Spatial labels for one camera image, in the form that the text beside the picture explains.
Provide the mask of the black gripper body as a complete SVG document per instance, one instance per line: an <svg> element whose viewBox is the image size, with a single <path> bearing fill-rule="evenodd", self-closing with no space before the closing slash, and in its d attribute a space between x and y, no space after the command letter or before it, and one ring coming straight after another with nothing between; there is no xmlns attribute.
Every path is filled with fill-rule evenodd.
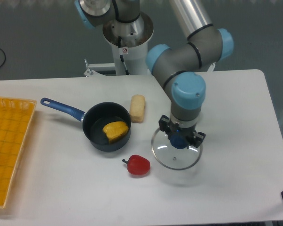
<svg viewBox="0 0 283 226"><path fill-rule="evenodd" d="M168 139L170 140L173 135L178 135L186 141L192 141L195 138L195 127L198 122L198 117L190 121L182 121L176 117L170 117L168 126L170 132Z"/></svg>

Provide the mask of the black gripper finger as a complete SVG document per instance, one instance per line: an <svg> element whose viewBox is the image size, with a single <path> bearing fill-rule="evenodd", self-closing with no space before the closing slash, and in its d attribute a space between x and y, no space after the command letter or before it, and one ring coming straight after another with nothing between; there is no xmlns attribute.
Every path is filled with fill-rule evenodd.
<svg viewBox="0 0 283 226"><path fill-rule="evenodd" d="M186 137L189 145L194 146L195 148L200 147L206 137L205 133L194 131L191 135Z"/></svg>
<svg viewBox="0 0 283 226"><path fill-rule="evenodd" d="M169 122L170 119L166 115L162 115L158 121L160 131L164 132L168 138L170 136Z"/></svg>

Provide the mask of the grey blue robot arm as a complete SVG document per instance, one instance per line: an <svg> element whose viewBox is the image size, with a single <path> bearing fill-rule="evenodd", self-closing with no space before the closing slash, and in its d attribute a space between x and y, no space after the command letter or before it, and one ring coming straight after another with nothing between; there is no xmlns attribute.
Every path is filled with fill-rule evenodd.
<svg viewBox="0 0 283 226"><path fill-rule="evenodd" d="M171 49L159 44L148 49L154 31L152 20L137 0L77 0L83 24L102 26L110 44L118 75L150 72L171 100L171 114L162 116L159 128L177 149L198 147L205 134L196 132L197 117L205 99L206 84L198 69L230 56L234 43L226 29L214 27L199 0L172 0L170 5L186 36L186 44Z"/></svg>

